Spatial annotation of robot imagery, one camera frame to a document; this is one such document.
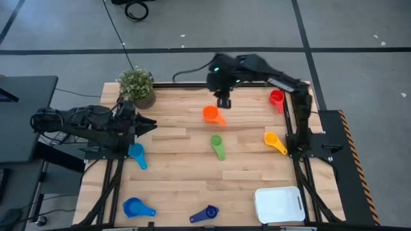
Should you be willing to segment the black hazard-striped platform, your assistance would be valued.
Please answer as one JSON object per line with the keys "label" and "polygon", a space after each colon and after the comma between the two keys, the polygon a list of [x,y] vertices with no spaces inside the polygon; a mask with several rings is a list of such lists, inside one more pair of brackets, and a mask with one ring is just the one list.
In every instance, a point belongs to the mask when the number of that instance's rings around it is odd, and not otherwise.
{"label": "black hazard-striped platform", "polygon": [[337,169],[337,187],[346,221],[355,225],[379,225],[380,220],[343,111],[321,110],[319,116],[329,142],[342,147],[333,154],[332,163]]}

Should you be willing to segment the potted green plant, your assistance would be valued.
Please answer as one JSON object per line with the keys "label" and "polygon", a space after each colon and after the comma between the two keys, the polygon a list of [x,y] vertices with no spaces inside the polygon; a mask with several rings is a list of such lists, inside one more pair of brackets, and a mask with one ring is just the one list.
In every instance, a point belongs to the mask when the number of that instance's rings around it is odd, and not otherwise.
{"label": "potted green plant", "polygon": [[138,109],[148,109],[156,102],[153,76],[145,69],[123,71],[119,78],[119,95],[131,101]]}

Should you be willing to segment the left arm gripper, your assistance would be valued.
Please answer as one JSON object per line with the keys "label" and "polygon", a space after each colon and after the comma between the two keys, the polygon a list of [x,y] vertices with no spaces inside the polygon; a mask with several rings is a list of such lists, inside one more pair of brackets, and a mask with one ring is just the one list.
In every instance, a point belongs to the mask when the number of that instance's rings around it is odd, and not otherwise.
{"label": "left arm gripper", "polygon": [[157,121],[144,117],[139,112],[132,114],[126,110],[119,111],[119,118],[123,126],[120,141],[134,141],[135,136],[140,137],[157,128]]}

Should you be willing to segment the orange measuring cup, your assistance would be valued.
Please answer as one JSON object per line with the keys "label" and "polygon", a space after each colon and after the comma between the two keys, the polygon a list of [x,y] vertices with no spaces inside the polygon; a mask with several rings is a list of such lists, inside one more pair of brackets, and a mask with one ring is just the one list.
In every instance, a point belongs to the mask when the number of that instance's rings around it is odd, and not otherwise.
{"label": "orange measuring cup", "polygon": [[216,106],[206,106],[202,109],[202,116],[205,122],[207,123],[216,123],[220,126],[226,125],[226,120],[222,117]]}

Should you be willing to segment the black power adapter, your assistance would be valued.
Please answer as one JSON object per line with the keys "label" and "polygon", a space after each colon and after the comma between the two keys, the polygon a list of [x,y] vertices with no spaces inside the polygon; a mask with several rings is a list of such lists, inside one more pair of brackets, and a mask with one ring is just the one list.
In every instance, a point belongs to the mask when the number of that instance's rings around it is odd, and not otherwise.
{"label": "black power adapter", "polygon": [[51,140],[53,144],[62,144],[69,137],[69,134],[58,132]]}

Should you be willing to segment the white plastic basket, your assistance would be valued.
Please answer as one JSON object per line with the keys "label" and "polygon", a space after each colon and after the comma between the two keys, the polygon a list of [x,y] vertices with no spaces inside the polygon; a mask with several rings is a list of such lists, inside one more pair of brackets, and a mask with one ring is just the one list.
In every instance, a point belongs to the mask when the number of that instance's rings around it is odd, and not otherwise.
{"label": "white plastic basket", "polygon": [[257,189],[254,207],[262,224],[304,221],[306,218],[300,190],[295,186]]}

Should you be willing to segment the light blue measuring cup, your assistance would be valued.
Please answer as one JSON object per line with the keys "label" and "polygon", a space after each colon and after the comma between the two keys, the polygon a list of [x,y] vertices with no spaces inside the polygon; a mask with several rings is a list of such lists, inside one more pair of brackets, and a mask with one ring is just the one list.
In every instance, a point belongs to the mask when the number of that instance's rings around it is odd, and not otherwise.
{"label": "light blue measuring cup", "polygon": [[128,155],[138,163],[141,169],[147,169],[148,164],[144,157],[144,147],[142,144],[130,144],[128,147]]}

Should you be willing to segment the red measuring cup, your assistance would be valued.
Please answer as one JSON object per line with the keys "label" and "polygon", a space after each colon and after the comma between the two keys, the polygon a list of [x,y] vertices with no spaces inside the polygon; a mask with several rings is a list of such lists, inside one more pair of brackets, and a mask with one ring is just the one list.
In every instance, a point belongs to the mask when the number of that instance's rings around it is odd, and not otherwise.
{"label": "red measuring cup", "polygon": [[284,93],[281,90],[274,89],[269,95],[269,101],[280,114],[284,112]]}

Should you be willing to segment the black aluminium table frame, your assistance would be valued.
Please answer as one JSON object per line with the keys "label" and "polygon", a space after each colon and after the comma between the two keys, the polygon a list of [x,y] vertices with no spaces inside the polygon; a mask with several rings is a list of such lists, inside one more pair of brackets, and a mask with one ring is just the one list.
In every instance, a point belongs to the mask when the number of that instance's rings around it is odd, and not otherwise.
{"label": "black aluminium table frame", "polygon": [[[143,114],[158,127],[138,142],[144,146],[147,169],[128,158],[121,182],[107,198],[102,221],[116,228],[148,225],[187,227],[189,217],[208,205],[219,208],[205,226],[259,226],[254,192],[260,188],[295,186],[292,159],[263,140],[265,132],[284,139],[295,130],[292,114],[280,114],[269,103],[271,88],[244,84],[231,93],[232,107],[221,110],[225,126],[207,123],[202,109],[215,104],[203,83],[158,83],[155,105]],[[212,134],[223,141],[225,160],[211,146]],[[123,202],[139,198],[156,215],[127,218]]]}

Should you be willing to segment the large blue measuring cup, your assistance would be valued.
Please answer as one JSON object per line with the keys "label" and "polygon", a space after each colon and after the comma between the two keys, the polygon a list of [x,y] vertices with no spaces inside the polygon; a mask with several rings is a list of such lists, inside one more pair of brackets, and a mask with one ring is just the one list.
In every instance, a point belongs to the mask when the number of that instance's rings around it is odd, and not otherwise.
{"label": "large blue measuring cup", "polygon": [[129,198],[123,202],[123,212],[127,218],[156,215],[156,210],[146,206],[139,198]]}

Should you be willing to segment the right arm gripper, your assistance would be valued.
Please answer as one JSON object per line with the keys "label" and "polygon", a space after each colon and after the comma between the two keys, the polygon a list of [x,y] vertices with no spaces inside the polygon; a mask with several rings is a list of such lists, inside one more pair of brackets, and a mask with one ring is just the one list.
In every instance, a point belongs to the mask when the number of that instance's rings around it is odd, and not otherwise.
{"label": "right arm gripper", "polygon": [[240,61],[223,53],[216,53],[208,67],[206,86],[215,92],[218,108],[231,108],[230,90],[240,83],[236,77]]}

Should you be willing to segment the small dark blue measuring cup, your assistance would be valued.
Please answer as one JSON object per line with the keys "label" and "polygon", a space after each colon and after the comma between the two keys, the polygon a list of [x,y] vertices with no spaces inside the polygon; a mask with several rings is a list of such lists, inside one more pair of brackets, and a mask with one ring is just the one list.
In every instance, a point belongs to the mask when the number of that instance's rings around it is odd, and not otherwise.
{"label": "small dark blue measuring cup", "polygon": [[217,217],[219,209],[215,206],[208,205],[205,209],[197,212],[196,214],[189,217],[190,223],[197,223],[207,219],[214,219]]}

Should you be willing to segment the black desk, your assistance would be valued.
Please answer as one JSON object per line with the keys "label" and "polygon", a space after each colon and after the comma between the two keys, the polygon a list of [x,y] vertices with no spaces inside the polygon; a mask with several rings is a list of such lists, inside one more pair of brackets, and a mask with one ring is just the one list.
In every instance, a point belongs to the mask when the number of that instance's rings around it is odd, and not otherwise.
{"label": "black desk", "polygon": [[0,163],[29,162],[39,135],[30,119],[39,108],[50,106],[57,76],[1,77],[0,89],[19,98],[0,102]]}

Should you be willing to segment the yellow measuring cup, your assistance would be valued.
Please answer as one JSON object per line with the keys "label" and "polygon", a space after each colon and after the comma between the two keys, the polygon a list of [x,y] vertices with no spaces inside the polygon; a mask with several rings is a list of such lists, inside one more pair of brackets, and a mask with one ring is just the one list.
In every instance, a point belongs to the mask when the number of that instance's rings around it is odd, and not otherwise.
{"label": "yellow measuring cup", "polygon": [[288,150],[286,149],[285,145],[281,142],[281,140],[279,139],[276,133],[265,132],[264,142],[266,145],[276,148],[281,154],[283,155],[288,154]]}

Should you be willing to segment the green measuring cup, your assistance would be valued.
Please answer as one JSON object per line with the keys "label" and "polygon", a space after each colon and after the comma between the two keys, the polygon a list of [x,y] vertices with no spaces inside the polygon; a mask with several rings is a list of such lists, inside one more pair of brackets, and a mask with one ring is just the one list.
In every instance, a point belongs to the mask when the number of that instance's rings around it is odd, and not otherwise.
{"label": "green measuring cup", "polygon": [[219,160],[225,160],[225,150],[222,138],[218,134],[212,134],[211,146],[214,148]]}

